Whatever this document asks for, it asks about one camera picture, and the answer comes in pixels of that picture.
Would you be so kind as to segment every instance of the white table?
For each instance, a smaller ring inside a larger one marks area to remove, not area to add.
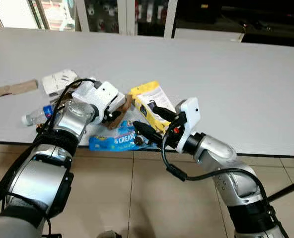
[[[294,48],[0,29],[0,86],[66,68],[124,93],[157,80],[173,105],[198,97],[198,131],[238,153],[294,156]],[[20,118],[48,101],[42,90],[0,97],[0,141],[31,142]]]

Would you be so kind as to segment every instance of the blue snack bag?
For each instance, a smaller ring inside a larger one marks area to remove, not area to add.
[[[137,135],[132,121],[123,121],[117,129],[117,135],[93,136],[89,139],[89,149],[92,151],[126,151],[142,148],[156,148],[155,144],[148,144],[148,140]]]

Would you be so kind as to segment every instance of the label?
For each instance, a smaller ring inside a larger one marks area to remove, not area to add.
[[[46,116],[46,118],[49,119],[53,114],[51,105],[47,105],[47,106],[43,107],[43,112],[44,112],[44,115]]]

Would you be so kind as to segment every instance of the black tripod leg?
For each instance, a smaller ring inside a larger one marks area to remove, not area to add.
[[[288,193],[290,193],[290,192],[293,192],[293,191],[294,191],[294,183],[293,183],[292,185],[289,185],[289,186],[283,188],[282,190],[280,190],[280,191],[274,193],[273,195],[269,196],[269,197],[267,198],[267,200],[268,200],[269,202],[273,202],[274,200],[276,200],[276,199],[278,199],[278,198],[280,198],[280,197],[283,197],[283,196],[285,196],[286,194],[288,194]]]

